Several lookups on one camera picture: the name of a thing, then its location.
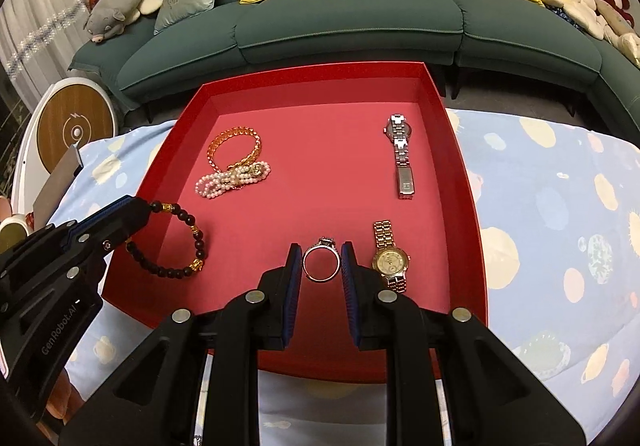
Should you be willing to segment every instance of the watch dial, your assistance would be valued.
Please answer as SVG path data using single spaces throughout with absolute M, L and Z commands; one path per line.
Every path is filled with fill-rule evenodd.
M 378 266 L 379 272 L 385 276 L 393 276 L 404 269 L 406 262 L 402 254 L 393 249 L 389 249 L 380 254 L 376 265 Z

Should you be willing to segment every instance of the gold watch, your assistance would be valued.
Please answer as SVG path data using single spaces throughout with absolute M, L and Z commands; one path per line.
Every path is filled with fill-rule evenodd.
M 406 270 L 411 257 L 402 249 L 396 248 L 389 220 L 374 222 L 373 233 L 377 249 L 373 257 L 373 269 L 382 275 L 389 289 L 395 292 L 406 291 Z

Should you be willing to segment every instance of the pearl necklace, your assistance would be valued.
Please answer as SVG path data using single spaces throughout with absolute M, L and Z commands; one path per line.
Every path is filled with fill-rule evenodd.
M 195 191 L 203 198 L 214 199 L 228 190 L 239 190 L 246 184 L 260 182 L 270 171 L 270 166 L 264 161 L 238 166 L 229 171 L 205 175 L 196 182 Z

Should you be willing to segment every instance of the sofa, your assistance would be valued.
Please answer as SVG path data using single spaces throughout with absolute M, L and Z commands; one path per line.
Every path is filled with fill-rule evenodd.
M 99 74 L 124 110 L 211 80 L 320 62 L 494 70 L 583 93 L 614 136 L 640 146 L 640 71 L 529 0 L 216 0 L 156 36 L 154 22 L 87 43 L 70 68 Z

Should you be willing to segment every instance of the screw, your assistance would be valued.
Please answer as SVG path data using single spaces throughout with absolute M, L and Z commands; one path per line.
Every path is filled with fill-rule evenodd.
M 384 303 L 393 303 L 398 299 L 398 295 L 393 291 L 385 289 L 384 291 L 380 291 L 378 293 L 378 299 Z
M 262 300 L 264 300 L 264 293 L 258 290 L 249 291 L 244 295 L 244 299 L 249 303 L 260 303 Z
M 176 323 L 184 323 L 191 318 L 191 313 L 187 309 L 178 309 L 171 315 L 171 319 Z
M 453 311 L 451 312 L 451 315 L 455 320 L 462 323 L 464 323 L 465 321 L 471 320 L 471 312 L 469 312 L 469 310 L 465 309 L 464 307 L 458 307 L 456 309 L 453 309 Z

